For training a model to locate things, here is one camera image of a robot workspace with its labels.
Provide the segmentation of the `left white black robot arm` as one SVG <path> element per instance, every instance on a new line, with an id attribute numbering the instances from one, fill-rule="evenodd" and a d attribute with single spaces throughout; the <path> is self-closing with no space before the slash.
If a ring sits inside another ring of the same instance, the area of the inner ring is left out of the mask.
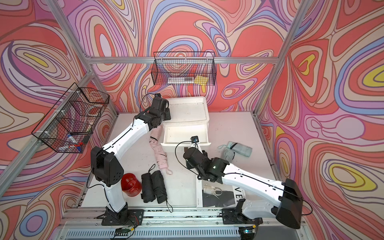
<path id="1" fill-rule="evenodd" d="M 132 123 L 103 147 L 91 150 L 91 172 L 104 187 L 107 208 L 120 213 L 127 205 L 121 187 L 124 154 L 145 134 L 171 119 L 169 101 L 155 94 L 150 107 L 134 116 Z"/>

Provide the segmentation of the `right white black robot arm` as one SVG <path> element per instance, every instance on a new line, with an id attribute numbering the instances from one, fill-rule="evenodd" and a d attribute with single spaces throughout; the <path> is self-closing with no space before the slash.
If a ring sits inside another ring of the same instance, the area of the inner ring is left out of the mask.
<path id="1" fill-rule="evenodd" d="M 268 211 L 279 223 L 291 229 L 301 228 L 304 198 L 294 180 L 269 180 L 244 171 L 226 160 L 209 159 L 205 151 L 194 147 L 187 149 L 183 158 L 187 167 L 197 170 L 198 179 L 252 192 L 272 205 Z"/>

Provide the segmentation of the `white plastic drawer cabinet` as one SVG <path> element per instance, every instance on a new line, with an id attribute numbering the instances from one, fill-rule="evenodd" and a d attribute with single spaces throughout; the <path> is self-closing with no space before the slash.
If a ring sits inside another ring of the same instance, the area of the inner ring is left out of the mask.
<path id="1" fill-rule="evenodd" d="M 199 138 L 201 148 L 211 145 L 208 137 L 209 111 L 205 97 L 168 99 L 171 119 L 162 123 L 164 139 L 161 143 L 165 152 L 171 152 L 177 145 L 187 147 L 191 137 Z"/>

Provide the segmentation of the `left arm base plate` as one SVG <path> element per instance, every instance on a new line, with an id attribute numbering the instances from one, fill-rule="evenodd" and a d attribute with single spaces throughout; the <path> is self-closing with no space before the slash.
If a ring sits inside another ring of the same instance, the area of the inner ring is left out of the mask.
<path id="1" fill-rule="evenodd" d="M 144 210 L 123 209 L 115 213 L 109 208 L 106 209 L 102 217 L 102 226 L 140 226 L 144 219 Z"/>

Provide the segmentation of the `mint green umbrella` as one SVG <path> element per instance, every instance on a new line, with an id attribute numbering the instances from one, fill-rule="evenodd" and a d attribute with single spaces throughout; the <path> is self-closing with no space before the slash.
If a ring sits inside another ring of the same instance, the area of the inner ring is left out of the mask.
<path id="1" fill-rule="evenodd" d="M 236 155 L 241 155 L 249 158 L 253 149 L 238 142 L 229 141 L 226 145 L 220 145 L 218 147 L 222 151 L 222 159 L 232 162 Z"/>

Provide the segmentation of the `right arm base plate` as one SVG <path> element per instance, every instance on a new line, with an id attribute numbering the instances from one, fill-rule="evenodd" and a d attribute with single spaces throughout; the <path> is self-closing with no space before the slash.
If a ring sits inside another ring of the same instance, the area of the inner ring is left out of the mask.
<path id="1" fill-rule="evenodd" d="M 252 224 L 259 226 L 263 223 L 262 218 L 249 219 L 242 213 L 236 213 L 234 208 L 222 209 L 222 212 L 219 214 L 219 217 L 222 218 L 224 225 Z"/>

